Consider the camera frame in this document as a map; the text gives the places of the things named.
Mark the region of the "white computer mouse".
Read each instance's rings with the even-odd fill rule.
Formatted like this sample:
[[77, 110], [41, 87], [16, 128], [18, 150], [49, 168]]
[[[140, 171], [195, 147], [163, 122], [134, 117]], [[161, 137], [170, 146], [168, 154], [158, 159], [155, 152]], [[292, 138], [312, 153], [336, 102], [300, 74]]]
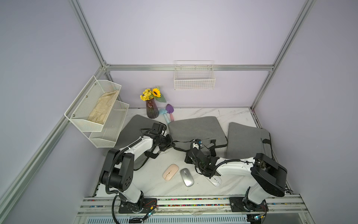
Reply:
[[220, 187], [222, 180], [219, 176], [207, 177], [207, 179], [211, 182], [211, 184], [215, 187]]

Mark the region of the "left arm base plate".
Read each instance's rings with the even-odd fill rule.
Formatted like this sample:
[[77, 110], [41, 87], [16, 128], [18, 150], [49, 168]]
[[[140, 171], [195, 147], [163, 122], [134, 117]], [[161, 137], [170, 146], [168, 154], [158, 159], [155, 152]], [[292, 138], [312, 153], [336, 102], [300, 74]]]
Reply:
[[119, 214], [148, 213], [152, 207], [157, 205], [156, 198], [142, 198], [137, 203], [121, 202], [118, 212]]

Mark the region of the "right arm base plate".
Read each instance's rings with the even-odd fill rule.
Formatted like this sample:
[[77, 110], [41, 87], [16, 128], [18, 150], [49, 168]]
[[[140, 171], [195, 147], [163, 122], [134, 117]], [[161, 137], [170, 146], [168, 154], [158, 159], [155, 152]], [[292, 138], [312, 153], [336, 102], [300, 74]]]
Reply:
[[268, 206], [264, 200], [261, 204], [255, 204], [244, 197], [230, 197], [229, 204], [232, 212], [267, 212]]

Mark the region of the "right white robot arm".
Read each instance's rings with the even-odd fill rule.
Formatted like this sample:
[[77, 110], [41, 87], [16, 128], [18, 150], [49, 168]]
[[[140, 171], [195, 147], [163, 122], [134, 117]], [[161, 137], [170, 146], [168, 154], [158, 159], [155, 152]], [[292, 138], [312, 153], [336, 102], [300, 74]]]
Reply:
[[287, 169], [263, 153], [246, 159], [227, 159], [216, 155], [205, 155], [201, 151], [201, 140], [190, 142], [186, 151], [186, 163], [193, 164], [199, 174], [208, 179], [214, 176], [250, 176], [255, 183], [248, 186], [243, 203], [246, 206], [260, 205], [270, 196], [284, 197], [290, 192], [286, 189]]

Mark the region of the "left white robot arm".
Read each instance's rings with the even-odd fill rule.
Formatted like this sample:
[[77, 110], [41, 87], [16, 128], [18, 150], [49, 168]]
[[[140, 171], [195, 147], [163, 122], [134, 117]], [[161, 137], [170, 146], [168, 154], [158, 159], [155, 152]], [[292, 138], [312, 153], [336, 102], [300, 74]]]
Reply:
[[99, 176], [106, 194], [115, 194], [126, 202], [138, 203], [142, 191], [132, 184], [134, 162], [147, 150], [153, 152], [157, 147], [164, 151], [171, 148], [173, 140], [166, 130], [165, 124], [154, 123], [152, 128], [141, 128], [140, 136], [134, 142], [121, 149], [108, 151]]

